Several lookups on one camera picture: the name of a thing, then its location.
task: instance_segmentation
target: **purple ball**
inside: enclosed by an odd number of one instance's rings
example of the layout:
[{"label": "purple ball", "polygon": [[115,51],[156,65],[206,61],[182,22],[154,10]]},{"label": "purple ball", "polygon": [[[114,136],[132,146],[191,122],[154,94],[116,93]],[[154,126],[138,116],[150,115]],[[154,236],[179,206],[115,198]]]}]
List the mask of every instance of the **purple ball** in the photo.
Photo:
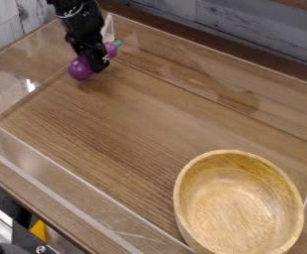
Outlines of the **purple ball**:
[{"label": "purple ball", "polygon": [[116,46],[112,42],[104,42],[104,49],[110,59],[116,55]]},{"label": "purple ball", "polygon": [[68,67],[68,72],[69,72],[71,77],[76,80],[85,79],[91,75],[92,71],[88,66],[85,57],[77,57],[71,62],[69,67]]}]

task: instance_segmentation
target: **wooden table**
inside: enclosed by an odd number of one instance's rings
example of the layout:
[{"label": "wooden table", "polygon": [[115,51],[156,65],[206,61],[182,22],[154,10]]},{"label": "wooden table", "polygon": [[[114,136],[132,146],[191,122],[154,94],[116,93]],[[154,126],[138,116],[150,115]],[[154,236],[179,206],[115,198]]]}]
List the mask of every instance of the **wooden table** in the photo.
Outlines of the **wooden table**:
[{"label": "wooden table", "polygon": [[[130,19],[114,16],[123,47],[83,82],[61,68],[73,54],[57,21],[0,55],[0,113],[43,84],[0,114],[0,187],[85,252],[190,253],[182,243],[162,248],[166,235],[142,218],[180,240],[172,184],[201,153],[259,155],[307,199],[307,66],[284,61],[293,69],[274,71],[277,57],[251,63],[241,46],[227,54],[156,30],[156,19]],[[290,253],[307,253],[307,221]]]}]

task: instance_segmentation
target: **wooden bowl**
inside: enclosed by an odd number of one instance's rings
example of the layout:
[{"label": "wooden bowl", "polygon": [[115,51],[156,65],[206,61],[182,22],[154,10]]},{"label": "wooden bowl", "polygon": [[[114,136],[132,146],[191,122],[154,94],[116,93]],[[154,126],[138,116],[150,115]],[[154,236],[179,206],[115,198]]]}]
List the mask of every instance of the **wooden bowl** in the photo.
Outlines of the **wooden bowl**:
[{"label": "wooden bowl", "polygon": [[298,191],[281,170],[245,152],[213,151],[174,185],[178,228],[198,254],[280,254],[304,223]]}]

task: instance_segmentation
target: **bowl rim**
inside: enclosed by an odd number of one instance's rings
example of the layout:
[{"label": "bowl rim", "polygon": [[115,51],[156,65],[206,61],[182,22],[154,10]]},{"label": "bowl rim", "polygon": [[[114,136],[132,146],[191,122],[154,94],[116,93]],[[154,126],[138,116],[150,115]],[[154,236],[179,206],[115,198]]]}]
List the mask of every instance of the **bowl rim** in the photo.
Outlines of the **bowl rim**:
[{"label": "bowl rim", "polygon": [[193,235],[193,231],[190,230],[186,220],[185,220],[185,216],[182,214],[182,210],[180,210],[180,201],[179,201],[179,186],[182,183],[182,180],[185,178],[185,174],[186,172],[191,169],[191,167],[194,166],[195,163],[198,163],[199,161],[202,161],[205,158],[214,156],[214,155],[219,155],[219,154],[238,154],[238,155],[243,155],[246,157],[250,157],[255,160],[258,160],[261,163],[264,163],[266,166],[269,166],[269,168],[276,171],[280,174],[280,177],[284,179],[290,192],[292,192],[292,196],[294,199],[294,203],[298,206],[298,211],[296,214],[296,218],[297,218],[297,223],[296,223],[296,227],[293,228],[293,232],[290,237],[288,238],[288,240],[282,243],[282,245],[280,245],[276,249],[268,251],[264,254],[284,254],[289,248],[293,246],[294,242],[297,241],[297,238],[301,234],[302,231],[302,226],[304,226],[304,204],[302,204],[302,199],[298,193],[298,190],[296,188],[296,185],[293,184],[292,180],[289,179],[289,177],[286,176],[286,174],[280,170],[280,168],[277,168],[276,165],[273,165],[268,160],[262,159],[259,156],[249,153],[249,152],[243,152],[239,150],[213,150],[199,156],[197,156],[187,164],[186,166],[182,168],[179,175],[175,179],[175,183],[174,183],[174,188],[172,188],[172,205],[174,205],[174,215],[175,218],[180,224],[180,226],[183,227],[182,229],[186,231],[186,233],[191,236],[191,238],[194,239],[194,241],[197,242],[197,244],[201,245],[201,247],[206,250],[209,250],[211,253],[215,254],[215,252],[209,249],[202,241],[202,239],[194,237]]}]

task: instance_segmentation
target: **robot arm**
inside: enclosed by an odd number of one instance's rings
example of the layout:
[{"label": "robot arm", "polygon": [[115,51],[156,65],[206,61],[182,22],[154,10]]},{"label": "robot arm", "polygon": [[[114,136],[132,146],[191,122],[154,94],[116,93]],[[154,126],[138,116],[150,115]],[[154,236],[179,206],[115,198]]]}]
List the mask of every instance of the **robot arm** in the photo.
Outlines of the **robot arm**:
[{"label": "robot arm", "polygon": [[108,66],[102,42],[103,19],[95,0],[47,0],[55,7],[65,28],[65,41],[79,57],[84,57],[91,71],[100,72]]}]

